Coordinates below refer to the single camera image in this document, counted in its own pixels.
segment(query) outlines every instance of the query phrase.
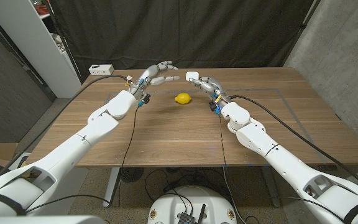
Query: table top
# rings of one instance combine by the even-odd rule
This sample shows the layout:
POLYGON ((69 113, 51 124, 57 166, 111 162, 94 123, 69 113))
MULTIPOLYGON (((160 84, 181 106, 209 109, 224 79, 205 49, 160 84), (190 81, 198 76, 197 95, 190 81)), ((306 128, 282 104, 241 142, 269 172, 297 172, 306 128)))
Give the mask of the table top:
MULTIPOLYGON (((113 74, 130 75, 136 80, 144 70, 116 70, 113 74)), ((150 103, 138 109, 126 167, 222 166, 223 152, 218 116, 211 112, 205 92, 185 80, 186 72, 197 71, 201 77, 217 78, 227 95, 243 95, 264 105, 291 128, 309 139, 337 160, 358 165, 358 138, 335 115, 294 68, 194 68, 169 71, 179 80, 150 86, 150 103), (187 105, 174 98, 186 92, 187 105)), ((89 76, 84 84, 98 78, 89 76)), ((107 78, 92 84, 57 118, 29 156, 31 163, 46 156, 59 144, 86 125, 88 116, 108 100, 126 89, 120 78, 107 78)), ((263 109, 246 100, 238 103, 260 121, 279 144, 310 165, 331 165, 332 161, 297 138, 263 109)), ((120 125, 97 143, 78 166, 122 164, 134 124, 135 108, 120 125)), ((267 161, 242 146, 222 119, 226 162, 230 166, 264 166, 267 161)))

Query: dark backdrop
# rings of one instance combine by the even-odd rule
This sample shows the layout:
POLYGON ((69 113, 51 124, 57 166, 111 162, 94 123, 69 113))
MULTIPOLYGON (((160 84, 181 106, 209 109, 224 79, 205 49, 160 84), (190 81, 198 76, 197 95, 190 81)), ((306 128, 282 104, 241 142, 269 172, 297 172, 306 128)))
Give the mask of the dark backdrop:
POLYGON ((83 78, 92 64, 277 67, 313 0, 50 0, 83 78))

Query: robotic arm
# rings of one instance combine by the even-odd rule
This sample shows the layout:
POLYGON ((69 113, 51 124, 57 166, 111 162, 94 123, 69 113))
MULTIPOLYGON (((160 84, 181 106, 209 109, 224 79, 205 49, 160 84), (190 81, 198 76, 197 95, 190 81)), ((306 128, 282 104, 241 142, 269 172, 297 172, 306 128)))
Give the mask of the robotic arm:
MULTIPOLYGON (((303 163, 267 133, 265 127, 244 108, 226 96, 221 84, 214 78, 199 78, 198 73, 188 72, 186 80, 206 91, 212 102, 211 109, 229 119, 227 128, 236 134, 239 142, 258 153, 293 187, 303 198, 316 202, 349 223, 358 223, 358 185, 317 171, 303 163)), ((342 223, 342 220, 324 208, 305 202, 315 217, 322 223, 342 223)))
MULTIPOLYGON (((136 82, 131 82, 131 77, 128 77, 129 89, 121 91, 109 103, 92 113, 88 125, 83 129, 41 160, 0 176, 0 217, 25 215, 26 210, 48 202, 64 176, 97 142, 118 126, 118 121, 131 108, 149 102, 150 95, 144 93, 149 85, 179 79, 157 78, 168 69, 178 70, 171 64, 171 61, 166 61, 150 66, 136 82), (30 172, 36 173, 38 177, 34 180, 23 178, 30 172)), ((27 215, 35 215, 37 210, 27 215)))

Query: gray wall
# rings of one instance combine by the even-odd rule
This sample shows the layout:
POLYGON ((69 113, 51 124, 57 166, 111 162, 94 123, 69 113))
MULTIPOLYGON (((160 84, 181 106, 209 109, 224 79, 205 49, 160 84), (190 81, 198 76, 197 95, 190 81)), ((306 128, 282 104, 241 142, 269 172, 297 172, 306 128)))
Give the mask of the gray wall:
POLYGON ((296 68, 358 136, 358 1, 321 1, 284 66, 296 68))

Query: yellow lemon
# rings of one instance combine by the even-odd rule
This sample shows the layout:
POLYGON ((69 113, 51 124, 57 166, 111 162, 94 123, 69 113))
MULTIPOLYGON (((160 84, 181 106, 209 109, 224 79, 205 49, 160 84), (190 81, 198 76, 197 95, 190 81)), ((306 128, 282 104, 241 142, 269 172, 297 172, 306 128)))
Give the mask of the yellow lemon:
POLYGON ((191 100, 190 95, 187 93, 179 93, 177 97, 175 97, 175 101, 180 104, 186 104, 191 100))

